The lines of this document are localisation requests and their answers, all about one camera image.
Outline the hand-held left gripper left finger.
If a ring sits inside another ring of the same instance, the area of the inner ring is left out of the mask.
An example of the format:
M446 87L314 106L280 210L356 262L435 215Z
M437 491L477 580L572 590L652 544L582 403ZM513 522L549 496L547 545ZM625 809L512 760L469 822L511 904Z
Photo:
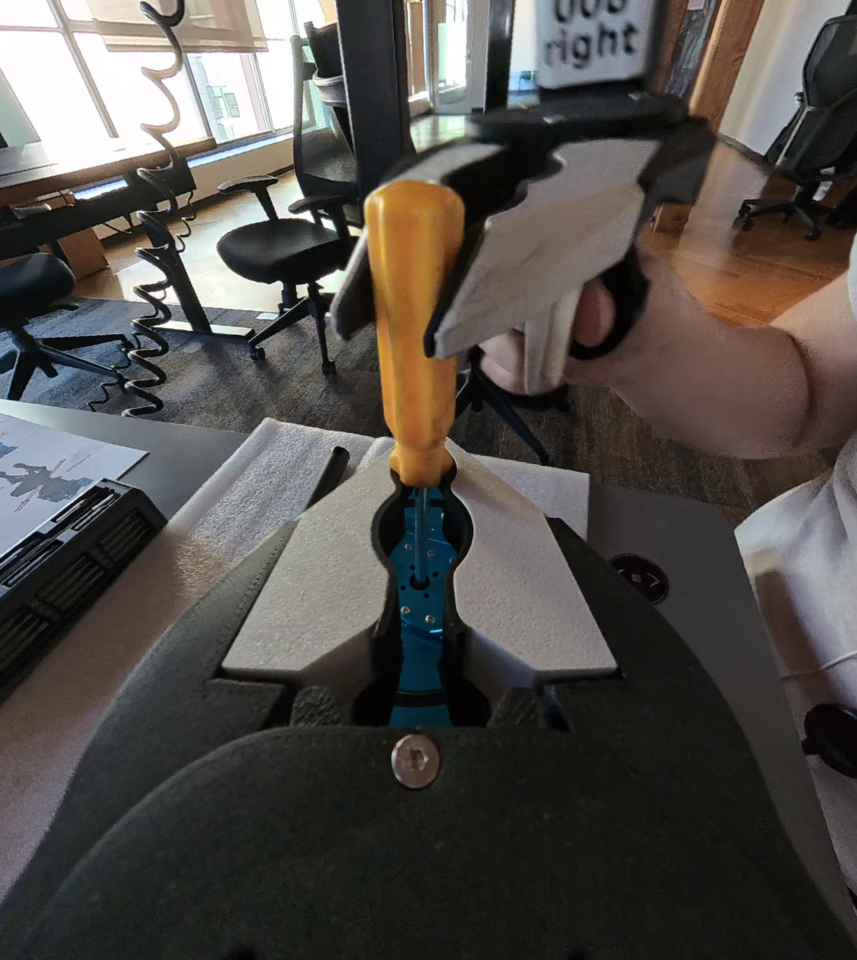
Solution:
M230 678L330 689L374 681L389 573L373 524L395 493L383 452L302 513L222 661Z

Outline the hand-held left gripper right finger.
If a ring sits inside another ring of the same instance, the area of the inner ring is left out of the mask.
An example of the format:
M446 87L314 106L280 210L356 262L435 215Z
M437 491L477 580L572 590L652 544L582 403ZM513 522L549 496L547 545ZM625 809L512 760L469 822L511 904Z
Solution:
M617 663L548 523L574 525L584 546L590 477L475 457L453 441L454 495L470 516L468 552L453 574L468 629L471 683L555 683L612 674Z

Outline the blue round metal disc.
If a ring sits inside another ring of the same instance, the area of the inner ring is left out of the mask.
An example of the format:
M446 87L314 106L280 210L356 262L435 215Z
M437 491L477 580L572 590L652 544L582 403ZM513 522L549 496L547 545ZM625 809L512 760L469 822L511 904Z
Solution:
M391 727L450 728L454 719L443 680L447 581L463 535L446 516L446 486L404 501L402 536L389 554L397 584L401 666Z

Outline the yellow handled screwdriver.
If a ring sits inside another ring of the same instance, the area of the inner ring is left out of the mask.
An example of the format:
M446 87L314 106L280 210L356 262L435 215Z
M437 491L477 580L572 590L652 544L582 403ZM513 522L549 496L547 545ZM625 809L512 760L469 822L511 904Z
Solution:
M458 360L427 356L424 340L462 246L464 210L451 188L407 178L375 189L364 204L382 411L395 439L386 468L394 488L375 515L373 543L392 579L403 489L436 487L454 467L446 444Z

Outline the person's right forearm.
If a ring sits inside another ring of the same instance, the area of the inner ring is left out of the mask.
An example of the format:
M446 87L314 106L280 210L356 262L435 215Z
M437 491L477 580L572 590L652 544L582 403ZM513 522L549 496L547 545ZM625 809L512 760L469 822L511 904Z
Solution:
M848 275L761 326L711 321L656 403L659 429L706 453L769 459L829 448L857 427L857 322Z

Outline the black round desk button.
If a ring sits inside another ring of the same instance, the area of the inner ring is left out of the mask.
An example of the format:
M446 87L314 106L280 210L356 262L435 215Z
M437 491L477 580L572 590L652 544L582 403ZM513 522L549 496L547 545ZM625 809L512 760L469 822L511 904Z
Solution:
M655 561L633 553L621 553L609 559L613 570L652 605L665 601L671 589L668 575Z

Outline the grey desk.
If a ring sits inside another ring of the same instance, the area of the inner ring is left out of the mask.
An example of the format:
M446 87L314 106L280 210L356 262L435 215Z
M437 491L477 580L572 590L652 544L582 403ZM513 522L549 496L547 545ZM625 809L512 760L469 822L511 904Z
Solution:
M0 414L146 451L123 481L142 489L169 523L247 439L2 399ZM0 902L42 842L96 726L151 643L265 537L227 551L168 524L0 706ZM585 539L605 559L638 554L667 575L669 594L657 610L733 710L797 853L857 940L855 910L728 520L698 501L590 478Z

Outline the wooden pillar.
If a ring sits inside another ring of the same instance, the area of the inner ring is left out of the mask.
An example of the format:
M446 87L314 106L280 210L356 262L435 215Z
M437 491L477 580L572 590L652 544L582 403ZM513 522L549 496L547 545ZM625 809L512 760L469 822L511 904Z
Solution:
M689 110L707 120L717 134L738 74L755 32L763 1L721 1L711 16L709 35L699 55L698 70L688 99ZM660 58L654 89L668 89L673 55L679 43L688 2L666 4Z

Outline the black office chair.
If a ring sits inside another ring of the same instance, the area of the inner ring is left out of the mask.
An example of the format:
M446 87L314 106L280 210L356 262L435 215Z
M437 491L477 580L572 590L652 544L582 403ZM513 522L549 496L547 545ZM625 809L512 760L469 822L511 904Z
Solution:
M262 342L306 317L315 322L324 376L333 376L328 354L326 314L334 296L319 282L346 267L363 217L355 156L345 136L347 98L337 91L335 76L321 77L311 41L324 32L306 24L307 38L290 39L294 76L293 163L302 198L281 217L268 189L278 179L270 174L244 177L219 185L222 194L241 190L257 198L266 219L229 231L217 252L235 274L250 282L278 283L278 317L248 340L255 361L265 359Z
M746 198L736 220L744 232L773 214L801 221L806 240L828 226L849 226L856 216L818 200L823 187L857 178L857 33L854 15L830 18L806 56L797 108L763 158L770 170L792 182L791 198Z

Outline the black bit case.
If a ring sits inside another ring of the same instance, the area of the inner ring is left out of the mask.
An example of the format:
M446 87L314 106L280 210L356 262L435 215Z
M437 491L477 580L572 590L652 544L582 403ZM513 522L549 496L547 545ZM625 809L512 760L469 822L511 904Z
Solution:
M166 523L143 490L102 479L0 555L0 705Z

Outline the open instruction booklet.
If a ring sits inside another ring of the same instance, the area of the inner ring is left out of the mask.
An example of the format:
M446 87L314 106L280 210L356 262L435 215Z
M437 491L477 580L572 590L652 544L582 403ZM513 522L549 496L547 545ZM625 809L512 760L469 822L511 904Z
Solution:
M146 455L0 413L0 556L86 487L120 479Z

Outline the person's white shirt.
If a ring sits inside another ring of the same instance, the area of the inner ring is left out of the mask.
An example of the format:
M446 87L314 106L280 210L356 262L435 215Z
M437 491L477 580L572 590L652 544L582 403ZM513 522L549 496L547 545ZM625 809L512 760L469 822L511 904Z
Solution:
M799 733L812 707L857 709L857 427L822 479L783 494L736 532ZM857 915L857 779L808 756Z

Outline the cardboard box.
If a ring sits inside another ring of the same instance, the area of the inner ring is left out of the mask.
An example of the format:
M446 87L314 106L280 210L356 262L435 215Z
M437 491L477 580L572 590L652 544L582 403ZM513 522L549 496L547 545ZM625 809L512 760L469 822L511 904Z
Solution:
M54 256L62 256L75 280L81 282L109 269L106 251L94 228L87 228L43 245Z

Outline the dark top table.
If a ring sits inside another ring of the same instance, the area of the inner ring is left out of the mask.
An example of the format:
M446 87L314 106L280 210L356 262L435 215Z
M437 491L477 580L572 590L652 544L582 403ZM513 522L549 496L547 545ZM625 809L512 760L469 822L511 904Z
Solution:
M95 198L77 198L36 218L0 226L0 260L30 255L38 246L127 213L154 209L164 196L137 176L139 168L159 168L174 194L192 192L195 180L187 160L213 150L216 142L179 137L173 144L180 163L171 166L164 164L169 159L166 150L151 139L47 141L0 149L0 210L63 190L78 196L93 185L123 181L122 187Z

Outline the black metal post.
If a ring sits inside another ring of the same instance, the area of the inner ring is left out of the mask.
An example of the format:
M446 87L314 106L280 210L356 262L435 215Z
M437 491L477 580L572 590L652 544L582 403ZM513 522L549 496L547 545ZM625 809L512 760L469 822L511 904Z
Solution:
M337 26L360 198L413 150L402 1L338 1Z

